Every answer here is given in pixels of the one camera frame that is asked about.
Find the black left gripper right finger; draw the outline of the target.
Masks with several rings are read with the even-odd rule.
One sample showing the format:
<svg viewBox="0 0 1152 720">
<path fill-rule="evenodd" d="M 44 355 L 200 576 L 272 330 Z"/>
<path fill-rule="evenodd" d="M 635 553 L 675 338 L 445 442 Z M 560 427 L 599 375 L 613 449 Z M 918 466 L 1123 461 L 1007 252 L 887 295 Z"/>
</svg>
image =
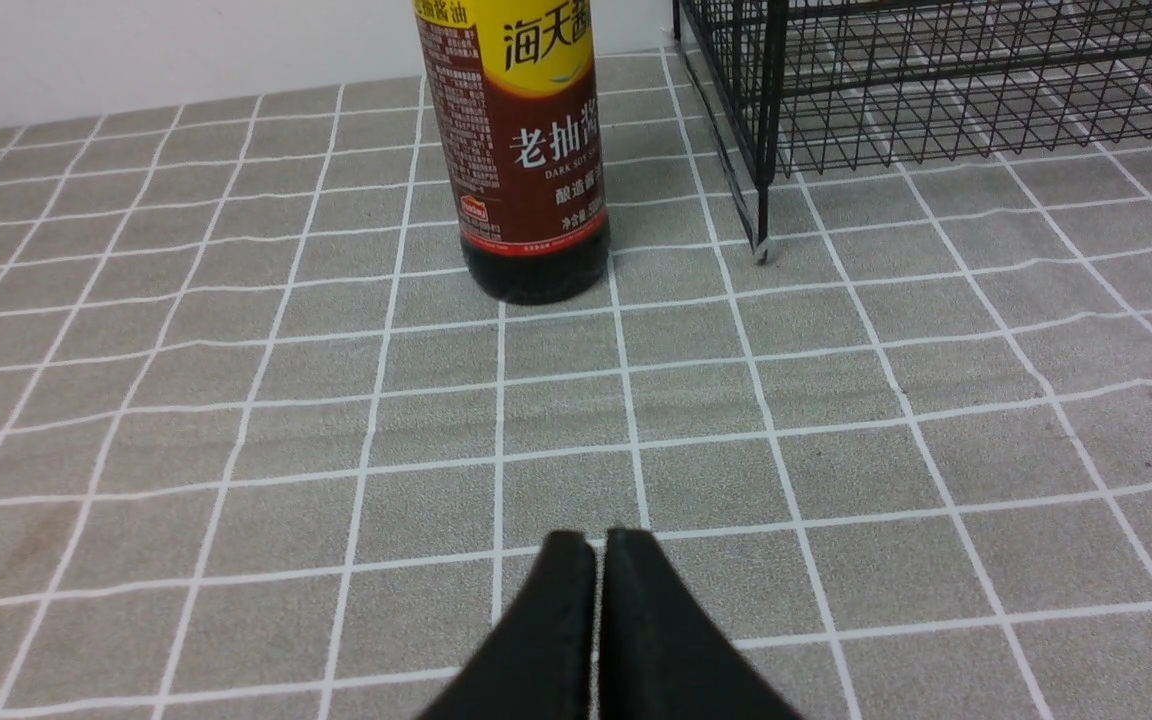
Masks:
<svg viewBox="0 0 1152 720">
<path fill-rule="evenodd" d="M 657 538 L 605 538 L 598 669 L 602 719 L 799 719 L 691 596 Z"/>
</svg>

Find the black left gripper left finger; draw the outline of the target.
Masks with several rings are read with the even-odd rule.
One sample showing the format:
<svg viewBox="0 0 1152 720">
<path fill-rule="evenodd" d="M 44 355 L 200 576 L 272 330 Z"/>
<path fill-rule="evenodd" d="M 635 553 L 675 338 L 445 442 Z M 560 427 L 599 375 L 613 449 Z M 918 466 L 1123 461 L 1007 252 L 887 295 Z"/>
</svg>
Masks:
<svg viewBox="0 0 1152 720">
<path fill-rule="evenodd" d="M 576 530 L 541 544 L 515 600 L 420 719 L 586 719 L 594 550 Z"/>
</svg>

